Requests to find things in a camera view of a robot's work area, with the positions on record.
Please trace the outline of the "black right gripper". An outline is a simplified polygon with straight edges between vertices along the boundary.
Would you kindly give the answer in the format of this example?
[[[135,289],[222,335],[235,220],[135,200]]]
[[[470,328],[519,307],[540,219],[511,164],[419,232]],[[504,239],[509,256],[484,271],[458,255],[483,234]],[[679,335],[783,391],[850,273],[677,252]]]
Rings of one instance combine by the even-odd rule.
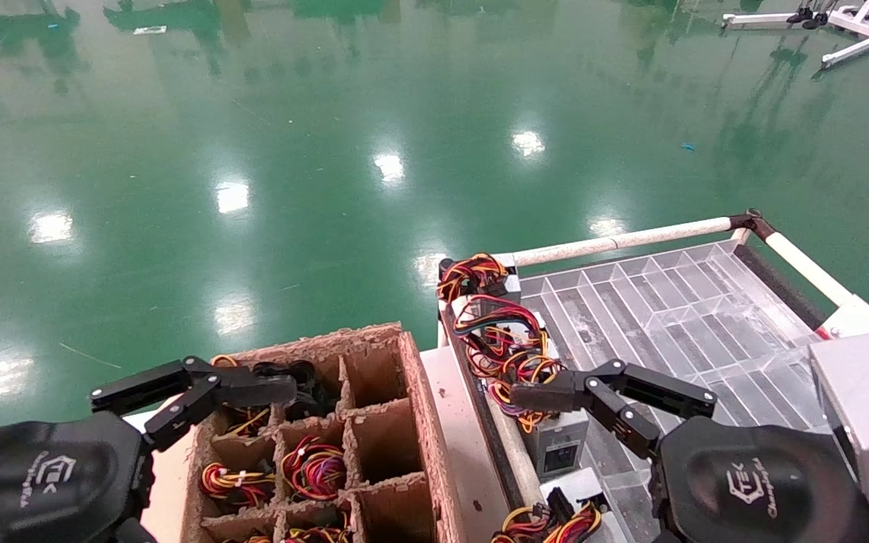
[[[628,400],[690,420],[662,438]],[[845,542],[861,532],[866,501],[832,437],[714,422],[717,395],[702,386],[610,360],[516,384],[511,402],[585,410],[638,458],[656,458],[654,516],[675,541]]]

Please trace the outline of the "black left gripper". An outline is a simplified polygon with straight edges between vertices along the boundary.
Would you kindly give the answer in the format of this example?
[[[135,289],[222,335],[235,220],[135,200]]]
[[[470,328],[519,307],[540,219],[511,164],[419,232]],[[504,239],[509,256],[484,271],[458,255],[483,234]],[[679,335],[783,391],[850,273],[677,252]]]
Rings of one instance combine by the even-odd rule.
[[[111,413],[0,427],[0,542],[149,542],[152,447]]]

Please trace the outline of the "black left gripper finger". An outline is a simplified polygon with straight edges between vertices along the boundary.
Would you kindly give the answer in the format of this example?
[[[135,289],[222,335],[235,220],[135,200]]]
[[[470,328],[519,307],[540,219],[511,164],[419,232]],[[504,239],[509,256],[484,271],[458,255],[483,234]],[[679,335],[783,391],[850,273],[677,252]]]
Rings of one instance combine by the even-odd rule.
[[[261,376],[248,367],[214,367],[194,355],[94,389],[93,413],[130,415],[168,400],[170,403],[145,423],[145,439],[165,451],[221,406],[271,406],[296,399],[296,380],[290,376]]]

